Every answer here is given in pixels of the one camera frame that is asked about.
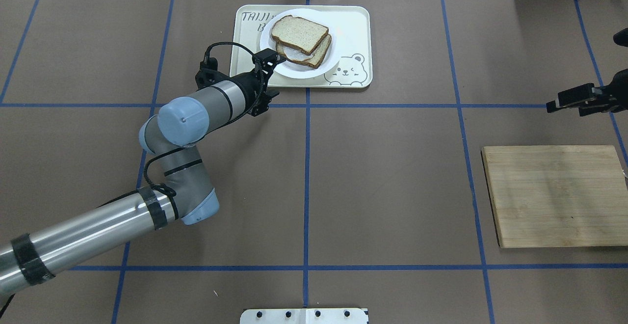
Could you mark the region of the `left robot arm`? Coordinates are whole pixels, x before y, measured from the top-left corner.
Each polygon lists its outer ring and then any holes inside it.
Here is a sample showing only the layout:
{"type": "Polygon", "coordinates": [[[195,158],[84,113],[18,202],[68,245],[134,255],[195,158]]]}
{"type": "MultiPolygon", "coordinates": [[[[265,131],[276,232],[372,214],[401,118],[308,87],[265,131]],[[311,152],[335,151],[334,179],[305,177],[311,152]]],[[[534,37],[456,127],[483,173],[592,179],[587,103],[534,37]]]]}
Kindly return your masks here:
{"type": "Polygon", "coordinates": [[[140,145],[151,156],[142,170],[146,185],[1,247],[4,307],[16,293],[137,237],[177,220],[193,225],[218,212],[217,192],[197,143],[246,114],[265,113],[278,96],[268,82],[286,58],[263,49],[250,54],[249,72],[227,76],[211,56],[214,47],[208,46],[199,64],[197,91],[165,104],[139,130],[140,145]]]}

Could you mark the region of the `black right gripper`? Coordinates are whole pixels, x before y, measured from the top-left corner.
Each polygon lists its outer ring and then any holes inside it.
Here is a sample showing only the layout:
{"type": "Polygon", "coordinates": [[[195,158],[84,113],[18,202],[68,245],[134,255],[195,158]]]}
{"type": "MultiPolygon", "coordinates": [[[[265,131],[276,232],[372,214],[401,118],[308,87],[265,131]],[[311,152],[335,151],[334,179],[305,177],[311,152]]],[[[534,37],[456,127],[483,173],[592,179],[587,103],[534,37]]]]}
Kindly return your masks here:
{"type": "Polygon", "coordinates": [[[628,70],[616,73],[608,85],[595,87],[587,83],[561,91],[554,101],[547,102],[547,113],[576,108],[579,116],[595,113],[619,113],[628,109],[628,70]]]}

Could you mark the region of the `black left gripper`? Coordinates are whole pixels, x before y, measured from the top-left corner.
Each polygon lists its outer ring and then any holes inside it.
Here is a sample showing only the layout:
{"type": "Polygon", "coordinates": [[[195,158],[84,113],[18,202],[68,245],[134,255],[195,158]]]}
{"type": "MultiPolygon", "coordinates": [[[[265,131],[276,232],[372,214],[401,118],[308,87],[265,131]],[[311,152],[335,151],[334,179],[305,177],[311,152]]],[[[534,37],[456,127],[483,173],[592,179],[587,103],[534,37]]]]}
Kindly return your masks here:
{"type": "Polygon", "coordinates": [[[280,94],[277,90],[268,91],[268,82],[278,65],[287,61],[273,49],[266,48],[253,54],[254,69],[248,73],[241,73],[231,77],[243,93],[245,106],[236,110],[238,117],[249,114],[253,117],[267,112],[269,104],[280,94]]]}

